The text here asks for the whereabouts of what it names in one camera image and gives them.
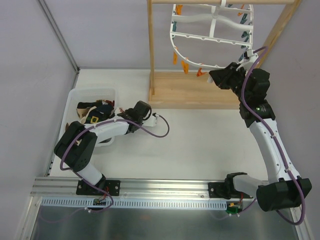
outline wooden stand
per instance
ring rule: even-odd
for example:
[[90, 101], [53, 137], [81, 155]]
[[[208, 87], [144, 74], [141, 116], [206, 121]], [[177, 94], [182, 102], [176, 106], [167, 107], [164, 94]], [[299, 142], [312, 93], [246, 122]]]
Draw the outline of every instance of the wooden stand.
[[156, 109], [238, 109], [239, 100], [231, 90], [207, 83], [208, 74], [155, 72], [154, 94], [149, 104]]
[[[227, 0], [227, 4], [286, 4], [264, 46], [267, 54], [259, 62], [264, 62], [275, 45], [286, 24], [289, 22], [301, 0]], [[197, 77], [196, 73], [155, 72], [153, 4], [221, 4], [221, 0], [147, 0], [150, 87], [149, 104], [162, 109], [238, 109], [239, 101], [230, 90], [221, 90], [214, 83], [207, 83], [208, 74]]]

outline white wall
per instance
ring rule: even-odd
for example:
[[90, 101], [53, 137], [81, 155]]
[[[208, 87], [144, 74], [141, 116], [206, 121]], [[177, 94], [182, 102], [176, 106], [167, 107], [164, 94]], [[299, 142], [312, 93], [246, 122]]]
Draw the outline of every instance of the white wall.
[[[47, 3], [80, 67], [150, 67], [146, 0], [47, 0]], [[172, 64], [173, 47], [169, 37], [172, 7], [172, 4], [153, 5], [155, 66], [158, 69], [181, 69], [181, 64]], [[282, 9], [282, 5], [254, 6], [255, 48], [264, 43]], [[182, 9], [186, 15], [197, 12], [188, 6]], [[237, 14], [233, 17], [237, 22], [242, 18]], [[177, 25], [177, 31], [188, 30], [200, 35], [208, 35], [209, 29], [209, 22]], [[217, 24], [216, 37], [241, 40], [242, 31], [230, 33], [234, 33], [232, 29]], [[238, 45], [184, 37], [176, 37], [174, 43], [190, 60], [211, 65], [227, 66], [237, 61], [243, 52]]]
[[15, 239], [75, 72], [36, 0], [0, 4], [0, 239]]
[[312, 190], [306, 212], [315, 239], [320, 239], [320, 75], [318, 0], [303, 1], [262, 68], [270, 72], [272, 104], [286, 150]]

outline cloth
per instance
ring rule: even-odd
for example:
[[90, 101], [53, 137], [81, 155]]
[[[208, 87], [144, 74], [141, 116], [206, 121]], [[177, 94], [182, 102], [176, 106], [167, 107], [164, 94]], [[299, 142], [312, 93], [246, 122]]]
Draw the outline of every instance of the cloth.
[[82, 124], [96, 124], [114, 117], [115, 101], [79, 102], [76, 112]]

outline white plastic bin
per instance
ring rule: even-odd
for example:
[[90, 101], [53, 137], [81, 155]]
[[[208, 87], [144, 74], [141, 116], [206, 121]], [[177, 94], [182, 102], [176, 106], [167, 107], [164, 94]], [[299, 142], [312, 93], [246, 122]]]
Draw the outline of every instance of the white plastic bin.
[[[118, 103], [117, 90], [113, 87], [84, 87], [72, 89], [69, 92], [68, 99], [65, 104], [59, 139], [65, 133], [67, 123], [71, 124], [74, 121], [80, 120], [77, 114], [77, 106], [79, 102], [91, 103], [101, 99], [114, 101], [114, 108], [116, 108]], [[114, 140], [115, 138], [113, 137], [109, 142], [98, 143], [96, 147], [109, 146]]]

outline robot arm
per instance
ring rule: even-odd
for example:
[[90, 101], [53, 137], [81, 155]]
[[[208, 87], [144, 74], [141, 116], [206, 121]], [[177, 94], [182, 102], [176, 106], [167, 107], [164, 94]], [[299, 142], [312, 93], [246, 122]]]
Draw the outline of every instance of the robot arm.
[[[279, 136], [275, 114], [265, 100], [270, 86], [268, 72], [259, 68], [252, 71], [245, 86], [244, 98], [247, 105], [269, 125], [274, 135], [270, 134], [269, 129], [242, 102], [241, 93], [246, 72], [257, 58], [258, 54], [253, 50], [245, 52], [241, 64], [232, 62], [225, 69], [210, 71], [208, 82], [214, 82], [220, 89], [231, 89], [238, 96], [240, 115], [258, 143], [265, 162], [268, 182], [252, 178], [244, 172], [231, 173], [227, 175], [224, 184], [214, 188], [214, 192], [226, 199], [239, 192], [246, 193], [255, 197], [265, 212], [298, 207], [301, 204], [300, 194], [287, 171], [290, 170], [297, 180], [304, 197], [308, 195], [312, 185], [308, 178], [300, 177]], [[288, 163], [287, 168], [273, 139], [275, 136]]]
[[78, 134], [85, 129], [90, 129], [71, 147], [64, 162], [72, 171], [86, 179], [90, 184], [99, 189], [104, 189], [105, 176], [90, 163], [96, 144], [115, 136], [134, 133], [139, 129], [136, 125], [141, 126], [148, 113], [151, 113], [150, 105], [139, 101], [134, 108], [129, 108], [117, 116], [99, 123], [83, 125], [78, 121], [74, 121], [55, 146], [54, 153], [60, 159], [63, 159], [67, 148]]

